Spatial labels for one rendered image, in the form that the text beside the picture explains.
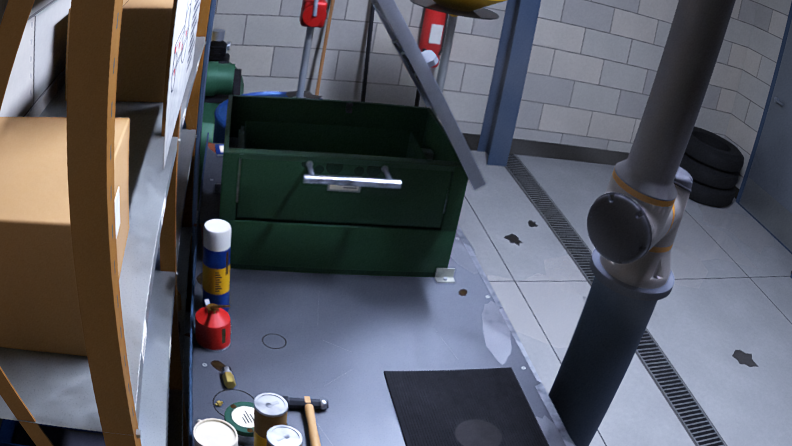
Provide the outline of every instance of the metal shelf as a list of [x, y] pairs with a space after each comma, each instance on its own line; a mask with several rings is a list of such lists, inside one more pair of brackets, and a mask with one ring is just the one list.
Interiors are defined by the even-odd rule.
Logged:
[[[196, 40], [196, 64], [190, 74], [183, 104], [187, 104], [192, 93], [205, 43], [203, 37]], [[132, 121], [129, 236], [119, 282], [129, 375], [144, 445], [166, 444], [176, 290], [175, 273], [156, 270], [160, 230], [178, 142], [177, 138], [172, 138], [163, 166], [162, 113], [162, 103], [118, 103], [116, 112], [117, 117], [129, 117]], [[65, 115], [65, 91], [62, 89], [41, 116]], [[189, 177], [194, 145], [195, 132], [182, 130], [178, 152], [185, 167], [179, 169], [180, 180]], [[95, 432], [102, 430], [88, 358], [0, 349], [0, 367], [38, 424]], [[16, 419], [2, 399], [0, 419]]]

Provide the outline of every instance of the tiled floor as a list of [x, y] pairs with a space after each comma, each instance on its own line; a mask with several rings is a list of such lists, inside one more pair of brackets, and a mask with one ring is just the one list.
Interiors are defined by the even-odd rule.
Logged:
[[[506, 169], [474, 156], [487, 185], [468, 189], [460, 229], [549, 390], [589, 285]], [[586, 216], [613, 167], [519, 158], [591, 247]], [[649, 331], [726, 444], [792, 444], [792, 254], [739, 205], [691, 202], [672, 262], [677, 282]], [[599, 433], [592, 445], [693, 444], [637, 357]]]

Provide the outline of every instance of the wooden hammer handle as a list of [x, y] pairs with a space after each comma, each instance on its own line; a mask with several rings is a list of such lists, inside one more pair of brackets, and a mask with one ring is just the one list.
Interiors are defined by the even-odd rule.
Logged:
[[316, 411], [311, 404], [311, 397], [305, 397], [305, 419], [308, 420], [308, 444], [310, 446], [322, 446], [319, 441], [319, 431], [316, 428]]

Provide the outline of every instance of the padlock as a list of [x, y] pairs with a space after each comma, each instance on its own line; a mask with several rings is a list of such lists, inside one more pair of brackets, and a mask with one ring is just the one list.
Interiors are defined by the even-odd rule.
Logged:
[[311, 28], [321, 28], [327, 20], [327, 2], [318, 0], [319, 7], [314, 17], [314, 2], [317, 0], [304, 0], [302, 14], [300, 14], [300, 24]]

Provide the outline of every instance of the tire stack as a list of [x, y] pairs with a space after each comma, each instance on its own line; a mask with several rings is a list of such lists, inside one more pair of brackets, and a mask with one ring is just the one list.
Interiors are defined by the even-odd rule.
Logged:
[[720, 136], [693, 128], [681, 167], [693, 177], [690, 199], [723, 208], [737, 196], [737, 180], [745, 157], [734, 144]]

